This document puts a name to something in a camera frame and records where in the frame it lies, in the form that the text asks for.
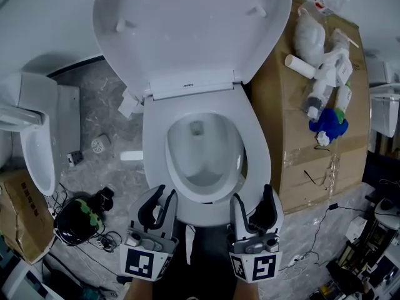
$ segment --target marble floor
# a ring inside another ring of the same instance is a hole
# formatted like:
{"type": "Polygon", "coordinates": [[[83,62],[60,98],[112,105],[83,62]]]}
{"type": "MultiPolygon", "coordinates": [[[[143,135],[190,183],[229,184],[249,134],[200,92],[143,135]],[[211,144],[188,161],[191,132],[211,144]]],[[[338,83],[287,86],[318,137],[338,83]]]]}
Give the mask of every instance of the marble floor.
{"type": "MultiPolygon", "coordinates": [[[[99,61],[55,77],[59,84],[78,86],[81,89],[81,150],[84,160],[76,167],[62,172],[61,183],[71,192],[84,191],[95,194],[105,186],[114,192],[114,207],[105,212],[108,230],[125,235],[127,215],[130,205],[148,189],[143,163],[123,163],[119,160],[122,151],[142,149],[143,115],[133,114],[126,119],[118,112],[125,85],[116,76],[106,61],[99,61]],[[106,134],[111,141],[111,149],[96,154],[91,149],[91,141],[100,134],[106,134]]],[[[364,196],[372,191],[367,184],[335,197],[307,210],[285,217],[281,231],[281,267],[296,255],[310,249],[315,232],[325,215],[327,207],[338,202],[340,206],[362,209],[367,205],[364,196]]],[[[359,213],[337,209],[329,211],[318,232],[313,251],[319,254],[319,263],[338,256],[343,250],[344,234],[351,220],[359,213]]],[[[82,280],[120,292],[122,286],[116,282],[119,273],[119,250],[106,253],[90,244],[79,246],[85,253],[104,267],[90,259],[75,247],[67,247],[57,241],[51,252],[76,273],[82,280]]],[[[50,257],[48,261],[61,267],[50,257]]],[[[278,278],[259,284],[261,299],[305,300],[329,276],[324,266],[315,264],[315,254],[309,254],[295,266],[282,270],[278,278]]]]}

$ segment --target blue object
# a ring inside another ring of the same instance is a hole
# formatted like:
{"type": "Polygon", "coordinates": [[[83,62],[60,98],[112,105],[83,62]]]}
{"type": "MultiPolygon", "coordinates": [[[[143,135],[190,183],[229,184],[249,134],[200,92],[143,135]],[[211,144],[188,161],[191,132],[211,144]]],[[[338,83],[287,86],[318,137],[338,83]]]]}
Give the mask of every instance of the blue object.
{"type": "Polygon", "coordinates": [[[318,122],[309,122],[309,128],[315,133],[325,131],[329,138],[329,143],[339,136],[342,136],[348,129],[349,123],[343,119],[343,123],[339,123],[339,119],[333,109],[324,109],[319,117],[318,122]]]}

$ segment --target large cardboard box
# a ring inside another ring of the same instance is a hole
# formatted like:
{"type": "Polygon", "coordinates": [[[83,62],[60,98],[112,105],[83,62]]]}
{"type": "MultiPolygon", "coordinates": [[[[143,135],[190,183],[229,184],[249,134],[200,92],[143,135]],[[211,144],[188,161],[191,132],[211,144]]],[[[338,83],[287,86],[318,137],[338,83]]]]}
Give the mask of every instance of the large cardboard box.
{"type": "Polygon", "coordinates": [[[54,239],[46,200],[27,170],[0,174],[0,231],[6,244],[30,264],[54,239]]]}
{"type": "MultiPolygon", "coordinates": [[[[315,205],[361,183],[369,134],[369,85],[359,30],[354,23],[330,16],[327,38],[339,28],[360,48],[350,47],[354,71],[345,117],[349,129],[327,147],[329,151],[315,149],[315,133],[309,130],[309,119],[301,110],[310,80],[284,65],[285,57],[295,54],[293,36],[302,2],[293,0],[281,38],[251,81],[252,106],[271,154],[271,185],[286,213],[315,205]]],[[[335,97],[336,90],[328,106],[332,107],[335,97]]]]}

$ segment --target white paper roll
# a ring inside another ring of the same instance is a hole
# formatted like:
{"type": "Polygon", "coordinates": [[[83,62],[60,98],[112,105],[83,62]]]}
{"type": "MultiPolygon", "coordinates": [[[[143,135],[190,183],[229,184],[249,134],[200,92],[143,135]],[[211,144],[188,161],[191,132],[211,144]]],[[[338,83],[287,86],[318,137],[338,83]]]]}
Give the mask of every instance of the white paper roll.
{"type": "Polygon", "coordinates": [[[315,75],[316,68],[299,59],[298,57],[289,54],[285,59],[285,66],[296,71],[302,76],[312,79],[315,75]]]}

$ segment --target white wall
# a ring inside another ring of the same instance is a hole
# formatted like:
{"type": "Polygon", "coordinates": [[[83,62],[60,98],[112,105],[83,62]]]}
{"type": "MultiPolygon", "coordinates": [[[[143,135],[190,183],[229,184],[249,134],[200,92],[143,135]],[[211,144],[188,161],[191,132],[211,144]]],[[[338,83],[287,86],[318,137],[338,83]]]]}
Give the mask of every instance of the white wall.
{"type": "MultiPolygon", "coordinates": [[[[0,78],[20,69],[51,73],[99,55],[94,0],[9,0],[0,9],[0,78]]],[[[359,25],[364,47],[400,63],[400,0],[351,0],[342,16],[359,25]]]]}

